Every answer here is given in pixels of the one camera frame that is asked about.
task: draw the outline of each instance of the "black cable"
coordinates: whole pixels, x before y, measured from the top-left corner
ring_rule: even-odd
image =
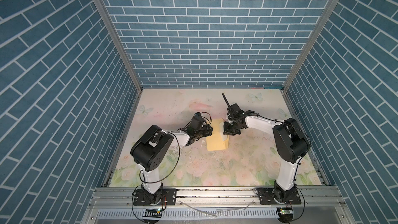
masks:
[[[290,126],[290,127],[293,127],[295,130],[299,130],[299,131],[301,131],[305,136],[307,136],[308,137],[308,139],[311,139],[310,138],[310,136],[308,136],[303,130],[301,130],[300,128],[298,128],[298,127],[294,127],[294,126],[292,126],[291,124],[288,124],[288,123],[286,123],[286,122],[282,122],[282,121],[279,121],[279,120],[276,120],[276,119],[270,119],[270,118],[266,118],[266,117],[263,117],[263,116],[261,116],[261,115],[258,115],[258,117],[262,117],[262,118],[265,118],[265,119],[267,119],[267,120],[269,120],[269,121],[274,121],[274,122],[279,122],[279,123],[283,123],[283,124],[286,124],[287,126]]]
[[[303,208],[302,208],[301,215],[300,215],[298,218],[296,218],[296,219],[294,219],[294,220],[291,220],[291,222],[300,219],[301,216],[302,216],[302,214],[304,213],[304,210],[305,210],[305,198],[304,198],[304,195],[302,194],[301,189],[299,189],[299,188],[297,188],[297,189],[298,189],[298,190],[300,191],[300,193],[301,193],[302,200],[303,200],[303,202],[304,202],[304,206],[303,206]]]
[[[184,128],[180,128],[179,130],[185,129],[189,125],[189,123],[191,123],[191,121],[192,119],[187,123],[187,125]]]
[[[258,117],[258,116],[260,116],[260,114],[258,114],[258,113],[249,113],[249,114],[246,114],[246,115],[243,115],[243,116],[241,116],[239,118],[234,119],[233,122],[236,122],[236,121],[241,120],[243,118],[246,118],[248,116],[257,116]]]
[[[203,116],[201,116],[202,118],[205,118],[208,122],[209,122],[209,124],[211,124],[211,121],[210,120],[208,120],[208,118],[206,118],[206,117],[203,117]]]
[[[132,192],[132,198],[131,198],[131,211],[132,211],[132,214],[137,218],[137,220],[139,220],[139,221],[144,222],[145,224],[147,224],[147,223],[144,221],[144,219],[140,219],[140,218],[138,218],[138,217],[135,215],[134,209],[132,208],[132,207],[133,207],[133,201],[134,201],[134,198],[135,198],[135,195],[136,195],[136,192],[137,192],[137,188],[138,188],[138,187],[141,187],[141,188],[142,188],[142,184],[141,184],[141,185],[138,185],[137,187],[135,187],[134,191]]]
[[[210,115],[210,113],[208,113],[208,112],[201,112],[201,114],[202,113],[207,113],[207,115],[210,117],[210,123],[211,123],[211,115]]]
[[[296,175],[297,175],[297,169],[299,168],[299,165],[301,165],[301,159],[303,157],[300,158],[300,161],[297,163],[297,167],[296,167],[296,171],[295,171],[295,176],[293,177],[293,183],[296,185]]]
[[[259,189],[259,188],[256,188],[256,189],[254,190],[254,193],[255,193],[258,197],[263,197],[263,196],[265,196],[265,194],[260,194],[260,192],[258,192],[258,189]]]
[[[141,178],[141,172],[142,172],[142,174],[144,174],[144,171],[140,171],[139,176],[140,176],[141,182],[143,182],[143,183],[158,183],[158,182],[161,182],[161,181],[163,181],[164,179],[166,179],[168,176],[170,176],[171,173],[174,171],[174,169],[177,167],[177,164],[178,164],[178,161],[180,160],[180,155],[181,155],[180,143],[178,142],[178,139],[177,139],[177,136],[176,136],[176,135],[174,135],[172,132],[168,132],[168,133],[170,133],[170,134],[172,134],[174,137],[176,137],[176,141],[177,141],[177,144],[178,144],[178,158],[177,158],[176,165],[174,166],[174,168],[172,169],[172,171],[170,171],[170,173],[169,173],[166,177],[164,177],[164,178],[162,178],[161,180],[156,181],[156,182],[146,182],[146,181],[145,181],[145,177],[144,177],[144,180],[142,180],[142,178]]]

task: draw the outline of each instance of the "flower pattern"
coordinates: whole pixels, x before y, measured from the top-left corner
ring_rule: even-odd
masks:
[[[242,110],[253,110],[271,118],[281,118],[281,115],[290,117],[279,90],[146,89],[140,100],[145,107],[140,104],[137,109],[110,186],[135,187],[141,184],[139,169],[130,155],[130,149],[151,125],[156,124],[165,130],[177,130],[184,127],[198,111],[210,113],[213,119],[225,119],[226,105],[221,93],[225,93],[230,104],[237,102]],[[207,151],[205,140],[202,138],[190,146],[181,147],[177,167],[163,181],[163,185],[273,185],[279,174],[281,158],[271,135],[255,129],[245,129],[241,135],[230,136],[226,150],[211,152]],[[170,147],[159,165],[161,178],[173,169],[177,158],[178,148]],[[321,184],[308,155],[302,159],[296,179],[298,185]]]

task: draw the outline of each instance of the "mounting plate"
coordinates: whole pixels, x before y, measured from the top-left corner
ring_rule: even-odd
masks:
[[[274,199],[272,191],[274,190],[274,187],[269,187],[269,188],[256,188],[256,192],[259,195],[260,199],[260,204],[261,205],[270,205],[270,204],[281,204],[280,202],[277,202]],[[290,203],[292,205],[300,205],[301,204],[301,199],[299,192],[297,189],[295,189],[294,193],[292,194],[292,199],[290,200]]]
[[[176,205],[177,189],[163,189],[162,195],[166,197],[167,205]],[[137,189],[136,197],[134,198],[135,206],[150,206],[150,203],[144,200],[144,193],[142,189]]]

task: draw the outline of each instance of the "metal rail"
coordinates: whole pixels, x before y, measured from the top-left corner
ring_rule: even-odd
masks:
[[[183,203],[192,207],[244,207],[252,201],[250,208],[280,207],[280,205],[260,205],[255,193],[257,187],[165,187],[177,189],[176,205],[170,208],[184,208]],[[344,200],[337,186],[299,186],[305,202],[310,207],[339,207]],[[89,209],[131,208],[131,187],[96,188]]]

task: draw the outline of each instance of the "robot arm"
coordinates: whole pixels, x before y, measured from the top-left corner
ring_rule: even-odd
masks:
[[[144,201],[157,204],[162,196],[162,180],[158,166],[170,146],[189,146],[202,137],[212,134],[213,128],[197,112],[191,121],[178,131],[162,130],[152,125],[134,144],[130,154],[140,168],[140,179],[143,181]]]
[[[289,118],[284,122],[261,117],[254,111],[242,111],[237,104],[228,105],[227,122],[224,122],[224,134],[240,134],[241,129],[255,128],[275,137],[276,148],[281,156],[279,175],[274,182],[276,201],[283,203],[296,194],[295,176],[301,159],[310,149],[310,142],[305,138],[296,120]]]

